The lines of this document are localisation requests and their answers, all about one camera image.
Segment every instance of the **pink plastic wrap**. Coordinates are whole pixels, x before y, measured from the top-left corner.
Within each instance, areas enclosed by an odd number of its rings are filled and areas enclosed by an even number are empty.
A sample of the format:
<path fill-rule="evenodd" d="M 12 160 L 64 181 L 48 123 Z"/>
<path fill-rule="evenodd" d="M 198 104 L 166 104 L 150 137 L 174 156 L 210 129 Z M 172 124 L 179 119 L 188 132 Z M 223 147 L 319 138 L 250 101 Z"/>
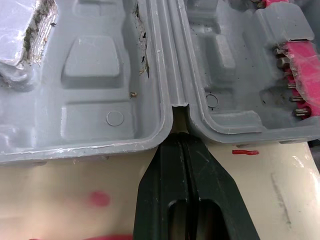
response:
<path fill-rule="evenodd" d="M 288 83 L 295 83 L 293 96 L 301 96 L 299 108 L 311 108 L 311 116 L 320 115 L 320 60 L 310 41 L 287 42 L 281 47 L 290 59 L 292 76 Z"/>
<path fill-rule="evenodd" d="M 265 6 L 268 7 L 273 3 L 280 3 L 280 2 L 285 2 L 285 3 L 289 3 L 289 0 L 262 0 L 263 2 L 265 2 Z"/>

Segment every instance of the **open tool case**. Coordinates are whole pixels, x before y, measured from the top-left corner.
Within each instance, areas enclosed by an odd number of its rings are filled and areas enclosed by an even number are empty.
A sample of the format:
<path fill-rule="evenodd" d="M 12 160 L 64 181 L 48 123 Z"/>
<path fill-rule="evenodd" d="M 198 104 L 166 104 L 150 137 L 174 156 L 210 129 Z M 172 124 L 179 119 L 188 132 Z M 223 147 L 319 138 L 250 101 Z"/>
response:
<path fill-rule="evenodd" d="M 320 1 L 16 0 L 0 8 L 0 161 L 137 152 L 172 107 L 206 140 L 320 137 Z"/>

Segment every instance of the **scratches on surface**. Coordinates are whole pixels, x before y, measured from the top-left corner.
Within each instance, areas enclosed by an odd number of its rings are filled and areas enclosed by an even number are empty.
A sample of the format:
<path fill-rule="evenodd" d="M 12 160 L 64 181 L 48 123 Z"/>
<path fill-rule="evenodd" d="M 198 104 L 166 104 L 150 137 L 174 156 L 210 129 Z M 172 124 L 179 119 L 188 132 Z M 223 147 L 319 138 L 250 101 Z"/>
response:
<path fill-rule="evenodd" d="M 283 217 L 285 219 L 285 223 L 291 229 L 292 228 L 292 223 L 291 223 L 291 220 L 290 220 L 290 217 L 289 217 L 289 214 L 288 214 L 288 209 L 286 207 L 284 198 L 283 198 L 283 196 L 282 196 L 282 194 L 280 192 L 280 189 L 278 187 L 278 184 L 276 182 L 275 174 L 271 173 L 270 174 L 270 178 L 271 178 L 272 187 L 274 189 L 274 192 L 275 192 L 277 200 L 278 200 L 278 204 L 283 209 Z"/>

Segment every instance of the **black plastic object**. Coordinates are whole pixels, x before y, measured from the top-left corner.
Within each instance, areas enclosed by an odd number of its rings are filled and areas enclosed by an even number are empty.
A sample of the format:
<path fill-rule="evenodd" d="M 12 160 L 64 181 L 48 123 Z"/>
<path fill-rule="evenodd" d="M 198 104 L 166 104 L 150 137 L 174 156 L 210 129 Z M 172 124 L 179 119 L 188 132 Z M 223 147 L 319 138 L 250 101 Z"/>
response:
<path fill-rule="evenodd" d="M 171 134 L 140 182 L 133 240 L 258 239 L 235 181 L 206 145 Z"/>

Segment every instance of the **red mark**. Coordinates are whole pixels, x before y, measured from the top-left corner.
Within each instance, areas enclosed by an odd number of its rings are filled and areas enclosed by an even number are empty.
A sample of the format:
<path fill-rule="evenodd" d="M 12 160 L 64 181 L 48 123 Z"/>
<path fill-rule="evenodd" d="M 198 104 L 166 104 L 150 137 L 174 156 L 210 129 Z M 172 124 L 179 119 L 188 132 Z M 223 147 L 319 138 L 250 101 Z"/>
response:
<path fill-rule="evenodd" d="M 258 155 L 259 151 L 248 151 L 248 150 L 232 150 L 232 154 L 238 155 L 238 154 L 245 154 L 245 155 Z"/>
<path fill-rule="evenodd" d="M 113 236 L 98 236 L 87 238 L 85 240 L 132 240 L 132 235 L 113 235 Z"/>
<path fill-rule="evenodd" d="M 90 194 L 90 203 L 97 207 L 106 207 L 110 203 L 110 197 L 103 191 L 93 191 Z"/>

